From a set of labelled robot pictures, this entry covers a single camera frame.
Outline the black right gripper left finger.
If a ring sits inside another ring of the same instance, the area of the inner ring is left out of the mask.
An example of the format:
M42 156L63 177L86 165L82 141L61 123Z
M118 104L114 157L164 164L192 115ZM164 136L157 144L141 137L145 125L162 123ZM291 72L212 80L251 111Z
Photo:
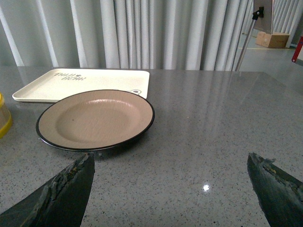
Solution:
M2 227L79 227L89 200L95 160L85 154L0 215Z

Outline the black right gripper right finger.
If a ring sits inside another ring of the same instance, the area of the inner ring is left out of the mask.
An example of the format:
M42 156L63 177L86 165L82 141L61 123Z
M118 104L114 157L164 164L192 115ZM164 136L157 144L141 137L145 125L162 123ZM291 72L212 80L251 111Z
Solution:
M256 153L247 170L259 205L271 227L303 225L303 183Z

